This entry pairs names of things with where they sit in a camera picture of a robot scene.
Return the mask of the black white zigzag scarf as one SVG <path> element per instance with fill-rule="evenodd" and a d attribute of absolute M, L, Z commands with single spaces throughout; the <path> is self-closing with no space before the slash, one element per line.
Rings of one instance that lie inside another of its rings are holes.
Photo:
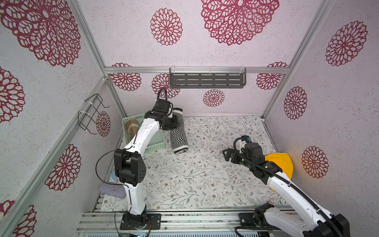
<path fill-rule="evenodd" d="M 175 154 L 185 153 L 189 146 L 184 129 L 184 117 L 183 110 L 180 108 L 174 108 L 173 115 L 177 118 L 177 127 L 170 130 L 171 148 Z"/>

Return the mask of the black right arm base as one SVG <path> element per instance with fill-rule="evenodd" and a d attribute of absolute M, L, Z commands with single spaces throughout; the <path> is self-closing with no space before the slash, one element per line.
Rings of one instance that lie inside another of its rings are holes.
<path fill-rule="evenodd" d="M 270 225 L 264 217 L 264 213 L 270 208 L 274 208 L 274 205 L 265 203 L 255 208 L 252 212 L 240 213 L 238 216 L 241 226 L 262 231 L 279 230 L 277 227 Z"/>

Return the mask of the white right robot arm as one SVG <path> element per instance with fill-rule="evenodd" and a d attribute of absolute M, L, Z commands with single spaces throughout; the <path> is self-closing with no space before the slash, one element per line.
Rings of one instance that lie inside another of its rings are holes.
<path fill-rule="evenodd" d="M 304 193 L 291 178 L 293 163 L 286 153 L 264 155 L 261 146 L 247 135 L 237 138 L 232 148 L 222 151 L 225 161 L 242 165 L 269 188 L 276 191 L 299 214 L 284 213 L 271 203 L 239 215 L 239 230 L 256 231 L 268 237 L 272 231 L 283 231 L 292 237 L 349 237 L 350 223 L 341 214 L 334 215 Z"/>

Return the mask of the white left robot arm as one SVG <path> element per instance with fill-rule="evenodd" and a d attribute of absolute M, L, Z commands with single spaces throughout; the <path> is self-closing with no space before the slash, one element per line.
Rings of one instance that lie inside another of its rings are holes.
<path fill-rule="evenodd" d="M 172 111 L 171 102 L 167 99 L 157 99 L 152 110 L 145 113 L 144 120 L 131 141 L 125 148 L 114 152 L 115 175 L 125 189 L 129 213 L 132 215 L 142 215 L 146 208 L 141 186 L 147 173 L 144 153 L 160 129 L 172 130 L 177 127 L 178 120 Z"/>

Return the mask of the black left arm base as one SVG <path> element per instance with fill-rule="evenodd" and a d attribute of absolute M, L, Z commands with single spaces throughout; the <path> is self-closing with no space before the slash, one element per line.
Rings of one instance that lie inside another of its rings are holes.
<path fill-rule="evenodd" d="M 141 215 L 133 215 L 129 212 L 123 214 L 119 229 L 126 230 L 159 230 L 162 215 L 150 213 L 146 209 Z"/>

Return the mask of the brown beige plaid scarf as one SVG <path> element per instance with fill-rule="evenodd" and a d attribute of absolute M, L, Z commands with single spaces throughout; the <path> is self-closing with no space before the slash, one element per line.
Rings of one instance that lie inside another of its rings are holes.
<path fill-rule="evenodd" d="M 124 128 L 126 129 L 126 134 L 132 139 L 137 134 L 139 122 L 136 119 L 130 119 L 125 123 Z"/>

